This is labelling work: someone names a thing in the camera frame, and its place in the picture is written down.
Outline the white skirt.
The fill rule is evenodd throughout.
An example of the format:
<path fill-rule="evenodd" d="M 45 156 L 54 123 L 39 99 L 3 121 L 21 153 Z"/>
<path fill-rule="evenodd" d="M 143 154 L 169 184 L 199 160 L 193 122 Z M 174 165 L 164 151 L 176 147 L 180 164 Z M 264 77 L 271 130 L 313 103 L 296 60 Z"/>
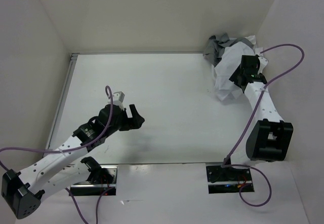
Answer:
<path fill-rule="evenodd" d="M 242 55 L 255 55 L 252 48 L 243 42 L 238 42 L 225 48 L 221 61 L 214 68 L 214 93 L 223 104 L 231 103 L 242 95 L 242 89 L 230 80 L 230 77 L 240 66 Z"/>

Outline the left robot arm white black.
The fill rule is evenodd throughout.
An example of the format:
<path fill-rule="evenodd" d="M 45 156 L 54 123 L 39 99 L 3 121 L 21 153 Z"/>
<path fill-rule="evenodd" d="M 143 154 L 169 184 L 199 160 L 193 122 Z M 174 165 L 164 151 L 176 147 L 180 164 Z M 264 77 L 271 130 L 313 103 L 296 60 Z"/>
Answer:
<path fill-rule="evenodd" d="M 79 126 L 52 154 L 23 170 L 7 170 L 2 177 L 1 195 L 15 217 L 28 217 L 45 199 L 72 184 L 83 181 L 111 184 L 113 175 L 87 154 L 117 131 L 141 128 L 144 118 L 133 104 L 130 111 L 132 116 L 128 117 L 125 109 L 108 104 L 98 116 Z"/>

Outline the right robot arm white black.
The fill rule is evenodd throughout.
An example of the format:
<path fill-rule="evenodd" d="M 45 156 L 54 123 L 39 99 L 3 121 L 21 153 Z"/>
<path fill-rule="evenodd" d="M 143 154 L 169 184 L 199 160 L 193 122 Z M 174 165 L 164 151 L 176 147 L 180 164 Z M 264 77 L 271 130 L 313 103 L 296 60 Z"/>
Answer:
<path fill-rule="evenodd" d="M 222 164 L 222 174 L 228 180 L 235 179 L 240 168 L 260 162 L 284 161 L 293 135 L 293 125 L 277 112 L 267 88 L 265 76 L 257 55 L 243 55 L 230 80 L 248 99 L 252 115 L 238 142 Z"/>

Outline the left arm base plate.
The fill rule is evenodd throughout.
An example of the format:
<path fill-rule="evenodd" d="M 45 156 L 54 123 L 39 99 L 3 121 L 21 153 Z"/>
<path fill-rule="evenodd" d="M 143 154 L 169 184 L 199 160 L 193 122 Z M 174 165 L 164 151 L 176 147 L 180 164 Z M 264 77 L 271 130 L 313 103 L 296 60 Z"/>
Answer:
<path fill-rule="evenodd" d="M 101 165 L 104 173 L 90 181 L 81 181 L 69 187 L 74 196 L 100 196 L 103 192 L 105 196 L 116 195 L 117 165 Z"/>

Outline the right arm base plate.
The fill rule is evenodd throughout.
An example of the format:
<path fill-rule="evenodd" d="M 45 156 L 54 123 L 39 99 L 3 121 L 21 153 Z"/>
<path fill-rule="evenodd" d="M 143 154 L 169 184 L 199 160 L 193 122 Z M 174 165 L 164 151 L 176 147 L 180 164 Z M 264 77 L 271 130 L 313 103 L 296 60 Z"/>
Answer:
<path fill-rule="evenodd" d="M 206 165 L 209 194 L 254 192 L 252 176 L 249 170 L 221 168 L 220 164 Z"/>

